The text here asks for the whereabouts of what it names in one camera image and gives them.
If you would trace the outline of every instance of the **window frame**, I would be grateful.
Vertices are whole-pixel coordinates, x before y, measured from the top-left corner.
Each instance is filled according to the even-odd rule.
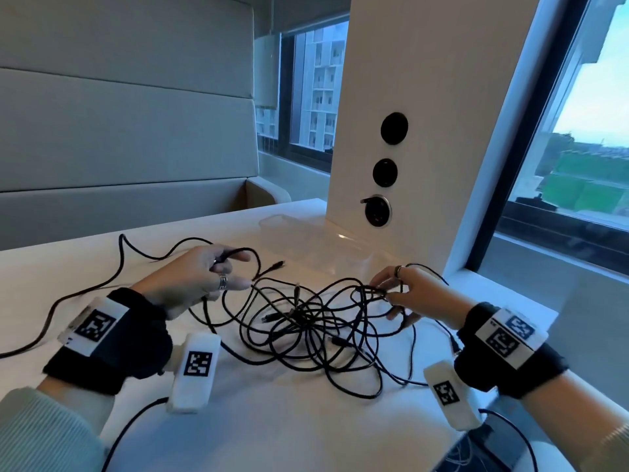
[[[468,270],[478,272],[494,232],[498,232],[629,275],[629,231],[556,213],[543,206],[509,200],[555,85],[561,81],[562,68],[568,61],[572,42],[591,1],[567,0],[565,3],[563,15],[470,251],[466,263]]]
[[[299,138],[298,117],[301,113],[301,90],[303,88],[304,50],[299,37],[306,31],[318,30],[334,24],[348,21],[349,16],[329,20],[315,27],[282,34],[280,44],[279,101],[277,107],[277,140],[257,134],[258,150],[270,155],[277,155],[303,166],[312,167],[326,173],[332,170],[334,147],[320,151],[311,149],[291,140]]]

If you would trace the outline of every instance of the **window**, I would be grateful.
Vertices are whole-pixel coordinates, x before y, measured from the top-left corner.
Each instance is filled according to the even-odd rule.
[[[467,267],[494,230],[629,274],[629,3],[570,0]]]
[[[349,22],[282,37],[279,109],[257,109],[258,149],[329,172]]]

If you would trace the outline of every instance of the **sky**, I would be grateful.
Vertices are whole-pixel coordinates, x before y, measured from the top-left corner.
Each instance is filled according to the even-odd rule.
[[[629,1],[616,9],[599,61],[581,67],[554,131],[629,147]]]

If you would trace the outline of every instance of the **table surface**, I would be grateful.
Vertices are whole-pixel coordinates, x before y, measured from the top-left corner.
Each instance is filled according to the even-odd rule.
[[[325,202],[315,199],[148,226],[125,233],[132,244],[153,255],[165,253],[184,237],[250,246],[260,253],[263,268],[275,261],[287,260],[286,267],[274,272],[273,277],[300,282],[316,290],[338,279],[338,275],[330,272],[347,272],[357,263],[340,258],[336,250],[331,249],[330,260],[324,265],[328,268],[317,268],[325,256],[320,251],[326,249],[321,243],[323,240],[318,237],[315,243],[305,242],[301,237],[292,238],[291,231],[284,232],[286,255],[283,255],[279,251],[282,242],[272,241],[281,238],[279,233],[282,232],[275,231],[279,236],[270,238],[267,231],[265,236],[258,222],[283,214],[318,225],[328,237],[347,238],[347,232],[325,221],[325,209]],[[110,277],[118,266],[119,233],[0,252],[1,350],[11,350],[31,341],[40,331],[54,300]],[[160,265],[128,251],[124,270],[114,283],[128,285]],[[369,267],[373,270],[377,266],[372,262]],[[237,264],[235,273],[252,277],[254,266]],[[371,272],[360,273],[365,277]],[[471,272],[461,271],[451,281],[478,300],[519,307],[545,328],[557,315]],[[0,395],[16,387],[39,383],[43,365],[60,346],[55,339],[57,334],[97,295],[86,294],[62,303],[41,345],[0,361]],[[246,298],[245,293],[230,295],[230,304],[234,306]],[[384,308],[385,305],[371,307]],[[210,316],[216,321],[226,317],[220,303],[211,304]],[[386,320],[378,324],[380,331],[395,326]],[[187,332],[202,328],[187,313],[169,324],[176,343],[183,342]],[[448,337],[432,321],[420,321],[417,329],[414,379],[421,380],[424,367],[451,357],[451,351]],[[226,326],[219,333],[237,351],[245,351],[235,327]],[[408,371],[411,340],[410,329],[381,340],[381,359],[400,376]],[[374,373],[369,370],[344,374],[340,380],[350,388],[366,391],[376,386]],[[128,380],[116,398],[114,411],[101,435],[105,443],[111,444],[124,424],[143,406],[168,396],[171,384],[170,373],[142,381]],[[493,398],[495,393],[492,392],[479,394],[483,406]],[[448,426],[427,388],[400,388],[385,380],[384,392],[378,399],[361,400],[335,389],[323,374],[296,373],[281,364],[249,366],[223,351],[206,410],[196,415],[171,415],[163,406],[157,406],[146,412],[125,435],[109,470],[428,471],[459,437],[460,433]]]

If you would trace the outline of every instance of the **hand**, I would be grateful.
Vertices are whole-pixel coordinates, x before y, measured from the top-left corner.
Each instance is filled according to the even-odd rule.
[[[168,319],[173,320],[203,298],[216,301],[221,295],[218,291],[220,275],[227,275],[229,290],[244,290],[251,286],[248,279],[230,275],[232,264],[229,260],[214,264],[220,255],[232,250],[232,247],[223,245],[195,246],[138,281],[131,289],[143,294],[154,305],[164,308]],[[231,258],[242,262],[251,259],[246,252],[236,253]]]
[[[374,276],[369,284],[386,291],[399,286],[400,280],[394,275],[395,269],[385,268]],[[419,267],[402,267],[399,269],[398,277],[408,285],[408,292],[387,294],[390,304],[399,305],[399,308],[394,308],[387,316],[390,320],[404,308],[408,308],[413,314],[409,316],[407,325],[412,325],[423,315],[443,321],[454,330],[460,330],[468,312],[478,303]]]

